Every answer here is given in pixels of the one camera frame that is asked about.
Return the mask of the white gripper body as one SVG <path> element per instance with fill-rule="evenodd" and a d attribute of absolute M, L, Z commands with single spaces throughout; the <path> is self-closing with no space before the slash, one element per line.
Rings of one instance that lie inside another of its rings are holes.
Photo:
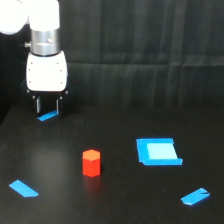
<path fill-rule="evenodd" d="M 56 55 L 41 57 L 28 54 L 25 79 L 21 89 L 28 93 L 55 93 L 63 98 L 74 88 L 68 78 L 68 67 L 63 51 Z"/>

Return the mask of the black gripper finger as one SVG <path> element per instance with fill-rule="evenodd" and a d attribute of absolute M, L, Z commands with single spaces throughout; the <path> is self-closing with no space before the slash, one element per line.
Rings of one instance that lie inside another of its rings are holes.
<path fill-rule="evenodd" d="M 66 102 L 63 96 L 59 96 L 56 100 L 56 110 L 60 116 L 64 116 L 66 114 Z"/>
<path fill-rule="evenodd" d="M 41 111 L 41 98 L 39 95 L 32 96 L 33 110 L 39 114 Z"/>

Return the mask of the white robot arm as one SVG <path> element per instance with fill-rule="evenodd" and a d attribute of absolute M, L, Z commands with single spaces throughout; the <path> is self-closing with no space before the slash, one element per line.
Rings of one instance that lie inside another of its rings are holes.
<path fill-rule="evenodd" d="M 41 112 L 43 92 L 57 93 L 56 114 L 63 112 L 64 95 L 69 92 L 68 68 L 60 47 L 60 6 L 58 0 L 0 0 L 0 33 L 14 35 L 29 25 L 31 40 L 26 63 L 26 87 L 34 108 Z"/>

